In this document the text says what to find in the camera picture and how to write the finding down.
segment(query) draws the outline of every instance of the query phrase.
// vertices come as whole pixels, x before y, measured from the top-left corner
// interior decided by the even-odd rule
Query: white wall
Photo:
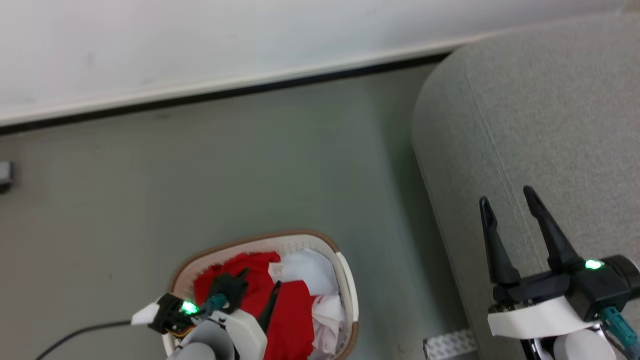
[[[360,67],[624,0],[5,0],[0,125]]]

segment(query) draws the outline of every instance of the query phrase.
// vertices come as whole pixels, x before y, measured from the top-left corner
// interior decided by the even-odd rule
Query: gray fabric upholstery
[[[522,186],[534,186],[586,257],[640,261],[640,17],[582,19],[456,51],[413,119],[419,159],[483,359],[523,359],[491,337],[478,200],[489,197],[522,275],[548,269]],[[640,302],[624,312],[640,329]]]

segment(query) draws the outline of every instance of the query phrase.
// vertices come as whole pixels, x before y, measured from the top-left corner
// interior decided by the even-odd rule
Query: teal connector
[[[638,335],[614,306],[609,306],[601,311],[600,320],[606,324],[609,332],[620,341],[620,345],[624,348],[637,343]]]
[[[207,301],[202,305],[204,309],[204,313],[207,316],[211,316],[215,310],[220,310],[225,307],[227,302],[227,296],[225,294],[219,293],[215,294],[212,297],[208,298]]]
[[[626,349],[625,356],[627,359],[640,360],[640,344],[635,343]]]

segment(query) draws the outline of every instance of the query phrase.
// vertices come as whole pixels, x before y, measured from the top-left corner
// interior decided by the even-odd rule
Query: laundry basket
[[[294,230],[265,234],[236,240],[203,251],[188,259],[178,269],[169,286],[169,292],[182,299],[193,300],[195,279],[211,265],[222,264],[238,254],[275,251],[280,256],[285,256],[303,249],[312,249],[326,256],[335,270],[346,322],[344,330],[340,332],[336,354],[327,359],[344,360],[353,350],[358,338],[358,295],[349,264],[340,253],[338,246],[326,235],[317,231]],[[165,334],[163,344],[169,356],[179,342],[171,334]]]

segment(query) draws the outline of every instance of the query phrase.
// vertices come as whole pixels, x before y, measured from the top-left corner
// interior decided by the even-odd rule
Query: clothing pile
[[[310,249],[282,259],[276,252],[240,254],[198,276],[193,283],[196,304],[207,300],[217,276],[238,276],[245,269],[248,287],[240,309],[256,318],[274,284],[282,282],[267,329],[265,360],[322,359],[335,354],[346,319],[329,259]]]

